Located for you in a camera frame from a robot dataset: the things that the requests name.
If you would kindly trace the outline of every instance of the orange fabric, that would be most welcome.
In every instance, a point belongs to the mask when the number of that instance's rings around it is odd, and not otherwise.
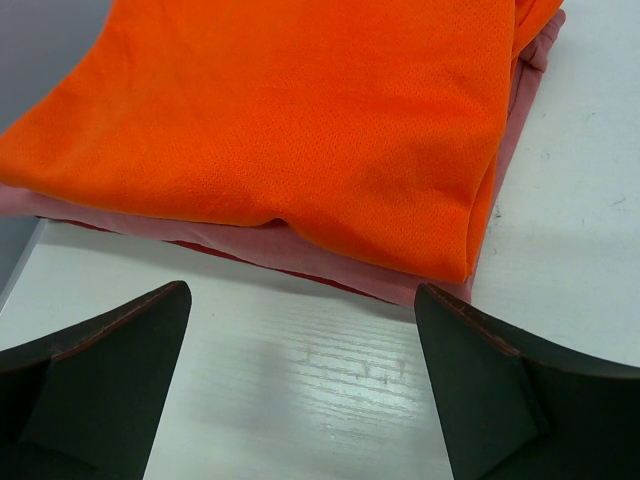
[[[0,138],[0,182],[471,273],[512,61],[560,0],[116,0]]]

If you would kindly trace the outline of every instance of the cloth fold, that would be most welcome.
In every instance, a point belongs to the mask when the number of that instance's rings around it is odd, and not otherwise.
[[[515,61],[560,0],[115,0],[0,137],[0,182],[154,218],[282,220],[334,253],[462,283]]]
[[[510,93],[507,126],[498,152],[491,206],[546,69],[548,52],[564,20],[564,12],[556,13],[520,53]],[[74,205],[1,184],[0,215],[36,215],[125,235],[177,242],[206,253],[324,281],[401,305],[412,304],[420,283],[434,282],[434,279],[383,268],[322,249],[303,239],[283,221],[259,227],[234,227],[149,218]],[[472,275],[463,284],[435,283],[468,301],[473,279]]]

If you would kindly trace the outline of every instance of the white table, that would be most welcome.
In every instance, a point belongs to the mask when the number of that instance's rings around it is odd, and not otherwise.
[[[640,5],[568,22],[498,200],[474,303],[640,366]],[[186,280],[146,478],[452,478],[411,311],[177,246],[43,223],[0,349]]]

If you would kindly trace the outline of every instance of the pink towel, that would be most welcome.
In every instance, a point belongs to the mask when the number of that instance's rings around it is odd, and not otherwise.
[[[546,69],[547,54],[564,20],[564,12],[559,11],[520,55],[511,90],[507,128],[498,154],[494,203]],[[472,275],[461,285],[433,282],[343,257],[303,240],[284,222],[244,228],[139,217],[73,205],[4,185],[0,185],[0,215],[35,215],[124,235],[174,242],[407,306],[412,305],[418,285],[425,282],[436,283],[469,301],[474,280]]]

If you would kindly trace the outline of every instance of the gray floor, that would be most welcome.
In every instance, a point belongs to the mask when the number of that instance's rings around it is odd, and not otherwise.
[[[82,59],[110,5],[111,0],[0,0],[0,133]],[[36,223],[0,219],[0,292]]]

